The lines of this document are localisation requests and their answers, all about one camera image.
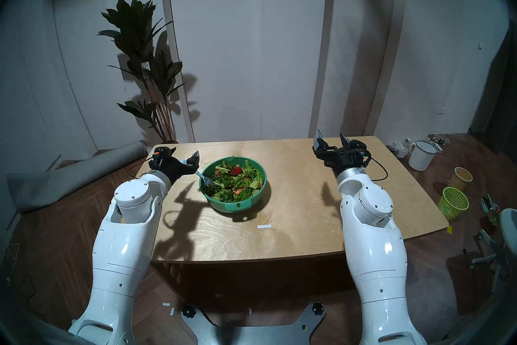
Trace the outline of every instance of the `green bowl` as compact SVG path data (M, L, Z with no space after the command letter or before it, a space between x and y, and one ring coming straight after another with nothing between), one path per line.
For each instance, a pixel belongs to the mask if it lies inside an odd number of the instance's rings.
M241 167L246 165L246 160L247 160L253 168L256 168L258 170L258 172L260 172L260 174L262 175L262 178L264 179L264 183L262 184L262 188L260 189L260 191L257 194L253 195L252 197L250 197L246 200L243 200L242 202L225 203L225 202L220 202L219 200L212 199L210 196L208 196L205 193L205 188L204 188L205 184L203 183L203 180L201 178L199 178L199 189L201 190L201 193L203 193L203 195L206 197L208 204L210 206L212 206L214 209L216 209L217 211L223 212L223 213L240 213L240 212L243 212L244 210L247 210L251 206L256 205L259 202L259 200L262 196L262 193L264 192L264 188L266 187L266 182L267 182L266 170L264 170L264 168L259 163L257 163L255 160L252 160L251 158L231 156L231 157L225 157L225 158L221 158L217 161L214 161L212 164L210 164L207 168L205 168L203 170L203 175L205 175L205 174L206 174L205 176L214 175L215 171L216 171L216 165L222 163L223 160L227 163L238 164Z

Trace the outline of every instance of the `wooden table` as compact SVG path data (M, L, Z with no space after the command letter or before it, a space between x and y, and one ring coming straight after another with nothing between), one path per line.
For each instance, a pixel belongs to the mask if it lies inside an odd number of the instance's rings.
M389 173L378 183L393 199L393 218L404 239L448 226L431 198L379 139L355 139L365 142ZM326 141L341 146L339 138ZM332 170L314 156L312 143L312 139L292 139L170 146L177 147L178 159L199 150L201 171L220 158L245 156L258 161L267 173L261 200L239 214L212 209L196 175L183 176L169 191L151 265L185 302L209 310L211 302L224 296L227 305L238 308L265 294L296 292L300 286L310 294L321 288L335 292L354 288L344 254L341 196ZM146 162L138 176L148 170ZM372 179L385 176L374 161L366 172ZM271 228L257 227L268 224ZM228 264L239 261L256 263Z
M357 137L388 171L380 181L393 199L393 218L404 239L448 226L437 206L400 161L374 136ZM327 139L340 146L339 138ZM187 143L174 156L200 151L200 171L214 160L245 156L266 170L260 202L240 214L213 210L199 190L199 178L183 176L163 201L154 243L154 262L228 262L294 258L344 251L339 195L332 170L312 152L311 139ZM148 163L138 176L149 170ZM372 179L384 171L370 162ZM271 224L271 228L257 226Z

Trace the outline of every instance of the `tomato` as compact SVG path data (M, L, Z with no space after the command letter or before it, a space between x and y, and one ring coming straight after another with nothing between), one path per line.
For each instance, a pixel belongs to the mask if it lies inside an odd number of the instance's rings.
M243 169L241 167L235 167L233 170L230 171L230 175L239 175L242 173Z

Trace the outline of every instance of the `mesh basket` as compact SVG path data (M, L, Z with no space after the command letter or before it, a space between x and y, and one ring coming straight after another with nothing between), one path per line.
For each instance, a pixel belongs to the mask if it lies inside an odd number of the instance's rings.
M467 196L456 188L447 187L443 190L438 208L447 221L451 221L468 209Z

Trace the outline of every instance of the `white bucket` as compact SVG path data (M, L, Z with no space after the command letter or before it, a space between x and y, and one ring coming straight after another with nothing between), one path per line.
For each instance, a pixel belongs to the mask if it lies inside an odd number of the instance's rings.
M425 171L435 154L435 145L425 140L417 141L411 153L410 167L417 171Z

